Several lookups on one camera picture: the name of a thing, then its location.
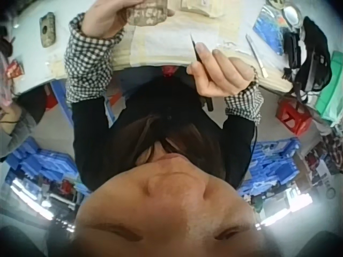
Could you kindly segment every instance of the phone case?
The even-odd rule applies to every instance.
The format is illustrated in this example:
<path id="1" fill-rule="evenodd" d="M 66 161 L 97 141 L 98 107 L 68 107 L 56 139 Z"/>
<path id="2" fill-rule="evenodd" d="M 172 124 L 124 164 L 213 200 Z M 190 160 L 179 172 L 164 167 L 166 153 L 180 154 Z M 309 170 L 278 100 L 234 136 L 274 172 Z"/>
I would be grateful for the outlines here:
<path id="1" fill-rule="evenodd" d="M 42 46 L 52 46 L 56 42 L 55 15 L 52 12 L 40 19 L 40 28 Z"/>

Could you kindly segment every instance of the dark brown hair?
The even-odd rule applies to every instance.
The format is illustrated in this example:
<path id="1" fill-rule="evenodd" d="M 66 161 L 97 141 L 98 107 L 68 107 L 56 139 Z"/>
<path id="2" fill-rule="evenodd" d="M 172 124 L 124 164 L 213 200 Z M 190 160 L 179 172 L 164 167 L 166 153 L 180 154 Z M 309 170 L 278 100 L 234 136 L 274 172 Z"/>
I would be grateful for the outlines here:
<path id="1" fill-rule="evenodd" d="M 149 162 L 156 142 L 160 142 L 167 153 L 181 154 L 206 173 L 225 179 L 223 158 L 217 140 L 201 134 L 193 124 L 167 130 L 164 122 L 160 117 L 150 115 L 114 133 L 106 144 L 103 160 L 108 179 L 134 168 L 146 151 L 148 155 L 144 163 Z"/>

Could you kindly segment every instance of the eye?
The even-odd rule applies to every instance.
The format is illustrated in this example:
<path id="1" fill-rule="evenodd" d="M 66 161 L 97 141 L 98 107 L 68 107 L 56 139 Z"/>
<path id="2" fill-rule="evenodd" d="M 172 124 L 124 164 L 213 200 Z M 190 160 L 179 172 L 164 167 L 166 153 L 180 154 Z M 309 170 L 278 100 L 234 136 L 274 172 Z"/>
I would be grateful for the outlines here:
<path id="1" fill-rule="evenodd" d="M 231 237 L 233 237 L 234 235 L 236 235 L 237 233 L 239 233 L 239 230 L 227 229 L 224 232 L 222 232 L 221 234 L 219 234 L 218 236 L 216 236 L 215 239 L 216 240 L 228 240 Z"/>

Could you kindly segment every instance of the hand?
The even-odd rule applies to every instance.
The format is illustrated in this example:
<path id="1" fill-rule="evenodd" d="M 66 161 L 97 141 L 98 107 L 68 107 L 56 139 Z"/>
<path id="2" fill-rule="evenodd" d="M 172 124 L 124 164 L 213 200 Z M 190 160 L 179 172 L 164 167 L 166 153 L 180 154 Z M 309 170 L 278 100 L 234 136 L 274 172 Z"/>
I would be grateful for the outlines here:
<path id="1" fill-rule="evenodd" d="M 127 23 L 126 8 L 144 0 L 96 0 L 86 12 L 82 32 L 89 37 L 107 39 L 115 36 Z M 168 16 L 174 12 L 168 10 Z"/>
<path id="2" fill-rule="evenodd" d="M 253 68 L 242 60 L 227 58 L 219 50 L 211 53 L 203 43 L 197 43 L 196 50 L 203 63 L 192 63 L 187 67 L 187 73 L 194 76 L 199 95 L 237 95 L 254 79 Z"/>

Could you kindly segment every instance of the floor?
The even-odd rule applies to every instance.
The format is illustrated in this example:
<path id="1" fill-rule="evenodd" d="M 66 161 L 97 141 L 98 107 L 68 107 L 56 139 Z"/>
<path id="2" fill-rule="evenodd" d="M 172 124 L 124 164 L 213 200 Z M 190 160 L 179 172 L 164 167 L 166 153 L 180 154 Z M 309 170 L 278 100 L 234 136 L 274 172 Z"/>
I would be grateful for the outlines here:
<path id="1" fill-rule="evenodd" d="M 261 109 L 261 124 L 258 125 L 258 141 L 274 141 L 293 137 L 293 134 L 275 117 L 279 97 L 263 89 L 261 91 L 265 102 Z M 113 111 L 116 117 L 124 106 L 123 100 L 119 100 L 115 104 Z M 225 103 L 222 98 L 214 99 L 214 112 L 210 112 L 208 115 L 219 126 L 222 126 L 226 119 Z M 41 123 L 35 129 L 33 137 L 44 149 L 68 153 L 74 157 L 72 148 L 73 129 L 61 113 L 58 105 L 46 112 Z M 307 153 L 318 140 L 319 133 L 313 124 L 309 131 L 300 137 L 302 152 Z"/>

